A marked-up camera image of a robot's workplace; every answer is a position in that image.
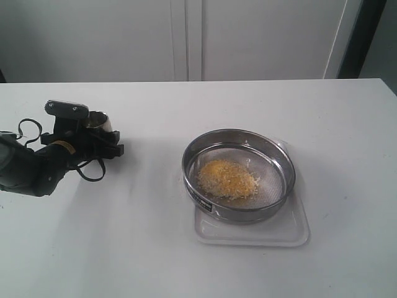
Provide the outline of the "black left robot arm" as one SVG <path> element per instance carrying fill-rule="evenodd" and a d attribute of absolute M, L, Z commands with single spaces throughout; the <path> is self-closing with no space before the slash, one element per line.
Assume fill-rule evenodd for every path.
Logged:
<path fill-rule="evenodd" d="M 1 190 L 35 197 L 49 196 L 70 171 L 98 182 L 82 168 L 97 161 L 105 173 L 104 161 L 124 153 L 118 130 L 90 127 L 89 119 L 56 117 L 52 133 L 39 133 L 43 147 L 37 151 L 21 144 L 20 138 L 20 133 L 1 132 Z"/>

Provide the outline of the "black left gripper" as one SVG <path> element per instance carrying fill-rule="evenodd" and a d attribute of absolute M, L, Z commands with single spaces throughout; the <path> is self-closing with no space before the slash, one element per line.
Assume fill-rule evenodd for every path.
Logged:
<path fill-rule="evenodd" d="M 57 114 L 53 132 L 40 137 L 44 146 L 40 149 L 40 157 L 54 163 L 84 163 L 121 157 L 124 145 L 118 145 L 120 132 L 94 130 L 91 124 L 89 114 Z"/>

